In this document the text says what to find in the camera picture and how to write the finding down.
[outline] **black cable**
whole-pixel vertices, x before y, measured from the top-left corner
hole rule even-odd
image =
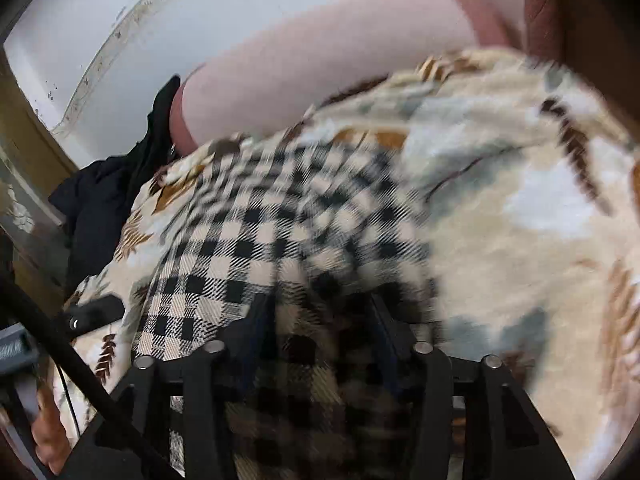
[[[74,425],[76,427],[76,433],[78,434],[78,438],[80,438],[80,426],[78,425],[78,419],[76,418],[76,412],[74,411],[74,406],[71,403],[71,396],[69,395],[69,389],[66,387],[65,377],[62,374],[62,368],[60,365],[56,363],[56,368],[58,369],[58,374],[60,375],[60,381],[62,382],[62,387],[65,389],[65,397],[66,403],[69,405],[69,411],[71,412],[71,416],[74,420]]]

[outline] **dirty white surface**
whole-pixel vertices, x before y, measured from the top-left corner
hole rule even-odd
[[[40,120],[82,167],[145,135],[173,74],[331,1],[34,0],[4,47]]]

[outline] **black and white checkered fabric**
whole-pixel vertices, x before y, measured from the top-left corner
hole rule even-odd
[[[427,323],[434,294],[422,202],[393,156],[250,148],[214,161],[196,186],[134,354],[188,355],[256,294],[274,295],[277,355],[226,409],[239,478],[392,478],[410,410],[382,387],[362,307],[376,291],[397,316]]]

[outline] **floral blanket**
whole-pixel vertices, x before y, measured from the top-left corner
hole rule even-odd
[[[501,354],[576,478],[599,476],[640,413],[640,165],[593,89],[553,63],[469,51],[334,96],[271,139],[250,134],[202,147],[146,184],[114,260],[79,287],[80,304],[116,294],[126,306],[121,322],[75,342],[107,390],[130,365],[149,284],[206,168],[229,149],[282,142],[384,149],[427,213],[436,343],[463,358]],[[84,428],[94,413],[70,389]],[[54,392],[73,440],[59,381]],[[243,479],[269,477],[236,465]]]

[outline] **brown leaf pattern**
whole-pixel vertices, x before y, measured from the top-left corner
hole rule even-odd
[[[142,213],[140,210],[133,212],[133,214],[127,220],[122,228],[122,234],[120,235],[120,243],[116,247],[113,255],[117,262],[125,260],[136,252],[136,247],[141,243],[146,242],[152,235],[141,233],[139,231],[140,222],[142,221]]]
[[[310,119],[302,119],[294,124],[292,127],[288,128],[284,136],[282,137],[282,142],[287,144],[297,139],[306,126],[309,126],[312,123]]]
[[[518,386],[526,389],[529,386],[531,373],[536,367],[536,360],[521,344],[517,350],[507,351],[500,355],[502,362],[509,369]],[[562,431],[553,423],[545,421],[549,432],[555,437],[562,436]],[[465,447],[466,418],[464,415],[455,416],[452,422],[453,449],[461,454]]]
[[[640,382],[633,368],[640,351],[640,302],[632,272],[617,260],[609,273],[609,301],[604,309],[600,351],[604,358],[602,391],[610,408],[625,406],[632,381]]]
[[[444,83],[450,76],[457,74],[480,72],[478,65],[471,63],[466,57],[454,60],[443,60],[430,57],[418,69],[422,81]]]
[[[140,307],[145,303],[146,295],[149,293],[150,282],[145,281],[136,286],[131,294],[131,306],[133,308]]]
[[[598,270],[600,265],[596,260],[592,260],[591,258],[580,258],[575,261],[575,265],[579,267],[584,267],[585,269]]]
[[[388,150],[401,150],[409,135],[407,128],[343,128],[334,135],[332,142],[358,147],[374,144]]]
[[[560,119],[560,144],[575,171],[580,190],[591,200],[602,213],[611,215],[609,202],[602,196],[589,170],[589,137],[573,126],[564,106],[556,99],[550,98],[542,103],[540,113],[551,114]]]
[[[347,88],[346,90],[329,96],[322,103],[320,103],[318,108],[322,108],[324,106],[333,105],[339,103],[340,101],[344,101],[349,97],[353,97],[354,95],[361,94],[363,92],[368,92],[373,90],[380,83],[385,82],[389,78],[389,74],[374,77],[372,79],[367,79],[357,83],[357,85],[352,86],[351,88]]]
[[[162,189],[162,181],[164,180],[167,171],[169,170],[169,165],[161,166],[151,178],[151,186],[149,187],[149,195],[155,195],[158,191]]]
[[[74,293],[69,296],[68,300],[65,301],[65,304],[62,306],[63,310],[68,309],[70,306],[76,306],[81,296],[82,294],[78,290],[75,290]]]
[[[634,193],[634,203],[636,204],[636,213],[640,220],[640,160],[634,164],[631,170],[631,189]]]
[[[114,338],[115,334],[107,334],[102,338],[102,352],[98,358],[98,363],[95,365],[95,376],[103,386],[106,384],[109,375],[111,375],[111,365],[113,365],[113,358],[116,355]]]
[[[160,196],[158,197],[158,202],[156,202],[156,208],[154,209],[152,214],[159,213],[164,211],[171,202],[176,200],[179,196],[186,193],[193,184],[196,182],[197,176],[202,172],[204,166],[199,164],[194,168],[194,172],[196,175],[190,176],[186,180],[179,180],[174,184],[166,184],[160,190]]]

